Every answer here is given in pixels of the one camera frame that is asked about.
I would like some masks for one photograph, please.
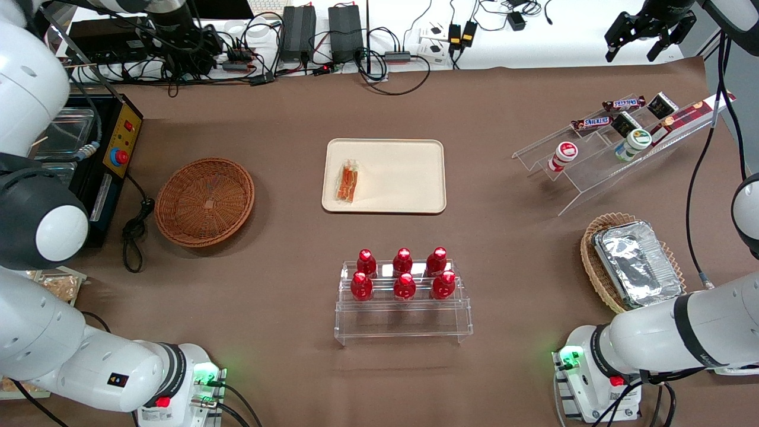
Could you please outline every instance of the wicker basket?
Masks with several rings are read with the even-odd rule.
[[[585,271],[591,279],[593,288],[603,302],[605,302],[615,313],[626,312],[630,310],[630,308],[627,308],[624,302],[622,302],[622,298],[620,298],[617,288],[614,286],[614,282],[612,282],[609,273],[606,271],[606,268],[603,266],[603,263],[599,258],[598,253],[593,246],[593,234],[602,229],[621,226],[633,221],[636,221],[635,217],[626,213],[607,213],[601,215],[587,226],[585,234],[582,236],[582,242],[580,243],[582,264],[585,266]],[[672,254],[672,251],[667,248],[666,243],[661,241],[659,241],[659,243],[662,245],[662,249],[664,249],[664,253],[669,259],[669,262],[672,263],[672,266],[675,268],[677,277],[680,279],[680,283],[684,289],[685,281],[682,279],[682,272],[677,265],[677,261],[675,261],[675,256]]]
[[[168,240],[188,248],[227,239],[253,210],[247,170],[218,157],[196,160],[172,175],[156,202],[156,223]]]

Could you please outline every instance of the emergency stop button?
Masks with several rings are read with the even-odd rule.
[[[111,163],[113,163],[114,166],[119,167],[127,164],[129,162],[129,153],[127,153],[124,150],[119,150],[118,148],[114,148],[111,150]]]

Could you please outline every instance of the green light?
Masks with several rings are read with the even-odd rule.
[[[582,347],[579,346],[566,346],[559,351],[559,357],[561,357],[564,363],[578,367],[580,365],[580,357],[582,356]]]

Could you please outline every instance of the brown paper tablecloth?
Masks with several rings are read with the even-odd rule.
[[[401,90],[421,77],[391,74],[387,86]],[[566,184],[530,175],[511,155],[602,100],[628,93],[650,99],[660,90],[680,105],[701,100],[708,95],[703,62],[442,71],[407,96],[379,96],[360,82],[355,74],[283,78],[255,88],[182,88],[175,99],[165,88],[122,87],[146,116],[131,174],[151,195],[184,164],[227,157],[254,178],[254,213],[229,242],[202,251],[168,243],[151,218],[141,242],[145,271],[130,274],[121,266],[119,232],[137,213],[138,194],[126,184],[106,245],[70,263],[94,282],[77,307],[99,314],[123,337],[201,345],[229,368],[229,384],[266,427],[554,427],[550,350],[575,327],[613,316],[580,261],[578,243],[593,218],[620,211],[650,221],[675,252],[689,289],[699,289],[684,212],[705,131],[659,168],[562,217],[556,215],[573,197],[563,192]],[[437,216],[325,212],[324,158],[333,138],[441,141],[447,209]],[[730,220],[738,164],[720,124],[693,213],[696,252],[718,284],[759,267]],[[332,328],[342,261],[363,247],[388,258],[403,245],[418,258],[447,247],[471,294],[474,335],[461,346],[420,338],[341,348]],[[755,425],[756,382],[701,373],[675,383],[676,425]],[[647,425],[655,391],[644,395],[644,418],[621,425]],[[233,397],[228,402],[244,412]],[[132,423],[128,414],[59,397],[44,404],[72,426]],[[0,425],[51,422],[14,401],[0,402]]]

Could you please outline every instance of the red button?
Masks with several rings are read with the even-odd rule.
[[[609,382],[612,384],[612,387],[625,385],[625,379],[619,376],[609,378]]]
[[[170,397],[159,397],[156,399],[156,406],[159,408],[168,408],[168,405],[172,402]]]
[[[129,161],[129,154],[124,150],[116,151],[116,161],[119,165],[125,165]]]

